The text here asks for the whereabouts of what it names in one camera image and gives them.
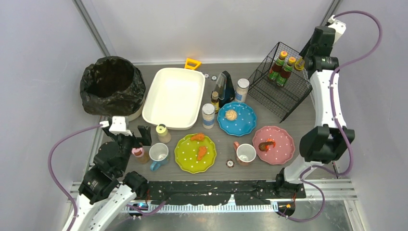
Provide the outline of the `red sauce bottle yellow cap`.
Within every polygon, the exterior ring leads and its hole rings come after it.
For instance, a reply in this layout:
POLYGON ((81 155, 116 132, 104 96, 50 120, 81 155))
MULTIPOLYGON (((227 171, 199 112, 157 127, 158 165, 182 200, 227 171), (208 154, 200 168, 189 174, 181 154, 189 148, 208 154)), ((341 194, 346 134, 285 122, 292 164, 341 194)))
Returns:
POLYGON ((290 57, 288 61, 285 63, 276 79, 276 84, 278 86, 283 87, 286 84, 287 80, 289 79, 292 73, 293 65, 295 64, 295 62, 296 58, 290 57))

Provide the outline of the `yellow oil bottle brown cap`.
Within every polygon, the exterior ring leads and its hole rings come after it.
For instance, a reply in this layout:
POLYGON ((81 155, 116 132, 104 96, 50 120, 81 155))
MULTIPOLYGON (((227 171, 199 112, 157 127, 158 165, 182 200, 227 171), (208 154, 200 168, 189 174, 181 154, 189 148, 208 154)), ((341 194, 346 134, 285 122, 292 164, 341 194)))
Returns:
POLYGON ((296 63, 294 64, 294 69, 297 71, 302 71, 304 69, 305 66, 305 60, 303 59, 303 57, 300 57, 296 63))

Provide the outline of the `yellow label oil bottle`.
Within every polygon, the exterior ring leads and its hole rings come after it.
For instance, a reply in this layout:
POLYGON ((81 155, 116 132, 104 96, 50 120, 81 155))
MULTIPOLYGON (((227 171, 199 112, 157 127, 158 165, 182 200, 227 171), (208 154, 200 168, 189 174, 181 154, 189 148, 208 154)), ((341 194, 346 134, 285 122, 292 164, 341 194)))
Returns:
POLYGON ((217 91, 213 91, 211 94, 211 104, 215 108, 215 114, 219 111, 219 93, 217 91))

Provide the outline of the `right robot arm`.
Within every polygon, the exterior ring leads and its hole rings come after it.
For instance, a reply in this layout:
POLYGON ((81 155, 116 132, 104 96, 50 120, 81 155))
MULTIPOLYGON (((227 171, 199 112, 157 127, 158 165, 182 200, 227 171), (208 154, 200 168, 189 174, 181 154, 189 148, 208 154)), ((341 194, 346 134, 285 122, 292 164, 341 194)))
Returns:
POLYGON ((317 26, 300 52, 312 86, 315 125, 301 138, 299 156, 276 176, 276 190, 300 191, 303 180, 317 168, 338 160, 355 138, 341 112, 338 93, 339 61, 331 56, 332 47, 346 30, 343 23, 317 26))

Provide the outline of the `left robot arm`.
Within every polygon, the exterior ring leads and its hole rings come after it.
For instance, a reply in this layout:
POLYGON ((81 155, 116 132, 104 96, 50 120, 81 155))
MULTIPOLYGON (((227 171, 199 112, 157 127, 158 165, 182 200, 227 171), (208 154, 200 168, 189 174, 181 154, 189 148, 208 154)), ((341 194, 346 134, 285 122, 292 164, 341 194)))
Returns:
POLYGON ((132 149, 152 144, 150 126, 138 126, 139 137, 132 132, 113 134, 105 121, 100 127, 112 141, 100 146, 94 166, 84 175, 73 219, 66 222, 64 231, 103 231, 130 201, 147 197, 147 179, 135 171, 125 171, 132 149))

